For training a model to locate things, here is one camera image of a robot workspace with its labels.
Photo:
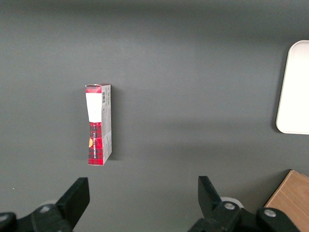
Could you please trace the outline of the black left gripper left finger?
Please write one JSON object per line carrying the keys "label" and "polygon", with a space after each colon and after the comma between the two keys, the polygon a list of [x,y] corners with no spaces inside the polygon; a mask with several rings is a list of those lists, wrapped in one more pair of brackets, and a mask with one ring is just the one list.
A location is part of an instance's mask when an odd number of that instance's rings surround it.
{"label": "black left gripper left finger", "polygon": [[56,203],[44,204],[23,218],[0,214],[2,232],[72,232],[90,202],[87,177],[79,177]]}

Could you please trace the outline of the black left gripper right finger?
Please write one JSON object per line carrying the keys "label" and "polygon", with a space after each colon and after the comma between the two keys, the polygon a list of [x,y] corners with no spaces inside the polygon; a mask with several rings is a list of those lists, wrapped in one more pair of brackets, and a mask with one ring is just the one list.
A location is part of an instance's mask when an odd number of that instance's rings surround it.
{"label": "black left gripper right finger", "polygon": [[262,207],[250,213],[232,201],[223,201],[207,176],[198,177],[198,202],[203,214],[190,232],[297,232],[281,210]]}

